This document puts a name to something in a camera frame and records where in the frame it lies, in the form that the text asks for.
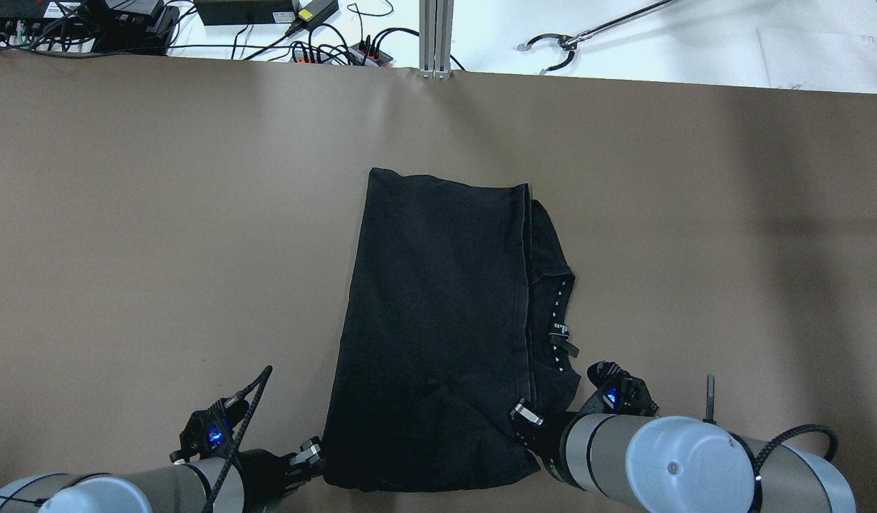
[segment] dark folded cloth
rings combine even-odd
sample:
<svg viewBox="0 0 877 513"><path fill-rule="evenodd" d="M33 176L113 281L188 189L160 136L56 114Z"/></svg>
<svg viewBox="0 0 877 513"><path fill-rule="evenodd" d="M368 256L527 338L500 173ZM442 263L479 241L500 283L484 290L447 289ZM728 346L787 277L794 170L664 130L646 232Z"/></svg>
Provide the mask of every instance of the dark folded cloth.
<svg viewBox="0 0 877 513"><path fill-rule="evenodd" d="M339 487L499 487L537 470L507 416L569 406L574 275L526 185L372 169L322 445Z"/></svg>

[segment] brown table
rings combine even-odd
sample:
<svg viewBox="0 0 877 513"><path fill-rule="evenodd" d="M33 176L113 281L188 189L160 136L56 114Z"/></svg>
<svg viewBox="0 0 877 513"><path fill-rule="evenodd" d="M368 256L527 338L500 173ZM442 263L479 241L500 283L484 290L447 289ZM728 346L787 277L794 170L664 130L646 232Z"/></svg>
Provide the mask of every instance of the brown table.
<svg viewBox="0 0 877 513"><path fill-rule="evenodd" d="M266 364L245 446L320 434L372 166L533 184L578 366L693 417L714 373L744 435L826 423L877 511L877 96L138 56L0 55L0 486L164 465ZM590 509L627 511L546 474L285 507Z"/></svg>

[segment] white sticker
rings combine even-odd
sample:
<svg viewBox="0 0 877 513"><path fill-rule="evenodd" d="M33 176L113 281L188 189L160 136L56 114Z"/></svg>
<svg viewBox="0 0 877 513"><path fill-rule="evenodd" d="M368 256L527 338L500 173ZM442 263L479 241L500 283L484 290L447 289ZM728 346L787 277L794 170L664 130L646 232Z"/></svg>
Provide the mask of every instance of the white sticker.
<svg viewBox="0 0 877 513"><path fill-rule="evenodd" d="M64 17L65 14L76 10L80 6L80 2L49 2L45 14L42 14L42 17L45 19L60 19L61 17Z"/></svg>
<svg viewBox="0 0 877 513"><path fill-rule="evenodd" d="M281 11L273 14L274 23L292 23L296 20L296 13L291 11Z"/></svg>

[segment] metal bracket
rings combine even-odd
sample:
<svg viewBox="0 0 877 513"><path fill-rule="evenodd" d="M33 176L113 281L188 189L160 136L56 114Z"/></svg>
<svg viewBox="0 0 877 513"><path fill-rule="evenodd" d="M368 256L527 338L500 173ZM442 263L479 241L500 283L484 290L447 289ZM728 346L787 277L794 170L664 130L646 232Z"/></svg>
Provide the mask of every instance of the metal bracket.
<svg viewBox="0 0 877 513"><path fill-rule="evenodd" d="M419 0L419 75L451 78L451 20L454 0Z"/></svg>

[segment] black garment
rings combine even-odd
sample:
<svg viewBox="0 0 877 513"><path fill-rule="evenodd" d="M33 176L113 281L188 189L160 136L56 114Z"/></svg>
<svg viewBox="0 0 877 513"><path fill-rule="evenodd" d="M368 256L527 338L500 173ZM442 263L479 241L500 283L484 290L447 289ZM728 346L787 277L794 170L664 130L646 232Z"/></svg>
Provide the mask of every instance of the black garment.
<svg viewBox="0 0 877 513"><path fill-rule="evenodd" d="M526 185L372 169L322 441L325 480L447 491L539 470L507 415L521 397L544 415L574 398L578 374L549 335L573 281Z"/></svg>

